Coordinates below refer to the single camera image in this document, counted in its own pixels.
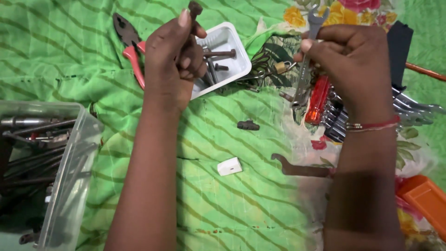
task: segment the hand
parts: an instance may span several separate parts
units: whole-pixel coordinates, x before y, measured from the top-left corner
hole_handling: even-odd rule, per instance
[[[329,25],[316,42],[302,34],[301,52],[319,63],[342,98],[349,120],[378,123],[392,118],[392,87],[386,32],[381,27]]]
[[[146,41],[144,102],[164,110],[181,112],[189,103],[195,78],[203,77],[207,66],[197,44],[206,31],[196,23],[192,29],[189,11],[184,9],[155,30]]]

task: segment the green cloth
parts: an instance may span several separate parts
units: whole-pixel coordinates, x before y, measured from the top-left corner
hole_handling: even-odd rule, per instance
[[[252,56],[267,35],[249,39],[259,18],[282,22],[285,0],[198,1],[205,29],[229,21]],[[146,39],[179,15],[188,1],[1,0],[0,98],[78,102],[91,106],[106,126],[104,145],[93,166],[78,240],[83,251],[102,250],[115,212],[141,113],[143,91],[121,53],[112,25],[120,13]],[[409,61],[446,74],[442,0],[404,1],[402,21],[415,29]],[[424,103],[446,106],[444,83],[409,70],[408,93]],[[285,177],[272,153],[289,153],[281,130],[277,90],[258,94],[231,85],[191,102],[178,133],[179,250],[305,250],[308,224],[295,180]],[[241,131],[237,121],[253,118],[261,131]],[[446,136],[438,117],[419,130],[440,156],[434,181],[446,188]],[[238,156],[244,171],[220,177],[217,163]]]

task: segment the person's left hand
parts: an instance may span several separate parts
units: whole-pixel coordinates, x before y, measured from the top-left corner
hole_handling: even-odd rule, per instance
[[[206,31],[196,23],[192,29],[189,11],[181,11],[155,30],[145,44],[144,102],[170,111],[183,111],[192,95],[193,80],[203,77],[207,65],[203,48],[197,44]]]

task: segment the pliers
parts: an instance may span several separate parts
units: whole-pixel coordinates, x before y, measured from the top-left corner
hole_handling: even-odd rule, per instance
[[[115,26],[115,30],[116,33],[118,33],[119,38],[126,46],[122,52],[122,55],[130,60],[133,73],[135,74],[141,88],[144,90],[144,75],[141,73],[141,68],[138,63],[138,53],[136,52],[136,48],[145,54],[145,41],[141,41],[132,24],[118,13],[113,14],[113,25]]]

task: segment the white plastic piece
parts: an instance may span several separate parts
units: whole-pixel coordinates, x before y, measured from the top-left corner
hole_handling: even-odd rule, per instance
[[[222,163],[218,164],[217,170],[219,171],[220,176],[226,176],[243,171],[242,165],[240,165],[239,158],[237,157],[225,160]]]
[[[224,22],[206,31],[207,37],[205,39],[197,38],[197,43],[201,46],[207,46],[211,51],[230,51],[235,49],[235,58],[228,57],[213,57],[213,63],[229,67],[228,71],[217,71],[218,83],[210,87],[207,86],[201,79],[197,79],[194,83],[192,91],[192,98],[199,97],[208,92],[211,92],[221,86],[233,82],[251,71],[251,61],[248,54],[243,47],[237,30],[230,22]]]

